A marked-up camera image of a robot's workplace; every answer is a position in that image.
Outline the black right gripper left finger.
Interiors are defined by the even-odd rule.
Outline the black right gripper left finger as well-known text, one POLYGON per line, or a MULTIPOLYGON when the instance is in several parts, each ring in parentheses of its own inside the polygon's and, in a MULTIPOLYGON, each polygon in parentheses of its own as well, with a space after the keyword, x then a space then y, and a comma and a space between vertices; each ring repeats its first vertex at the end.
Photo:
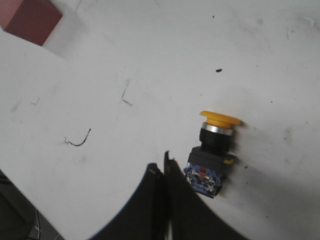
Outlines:
POLYGON ((166 183, 156 163, 149 163, 127 203, 92 240, 164 240, 167 231, 166 183))

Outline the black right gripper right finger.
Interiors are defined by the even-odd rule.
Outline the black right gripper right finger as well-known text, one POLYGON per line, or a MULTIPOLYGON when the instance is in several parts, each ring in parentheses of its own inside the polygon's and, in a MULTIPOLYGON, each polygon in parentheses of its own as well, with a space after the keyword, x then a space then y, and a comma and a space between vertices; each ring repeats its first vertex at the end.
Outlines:
POLYGON ((164 152, 164 178, 173 240, 246 240, 217 216, 185 180, 178 163, 164 152))

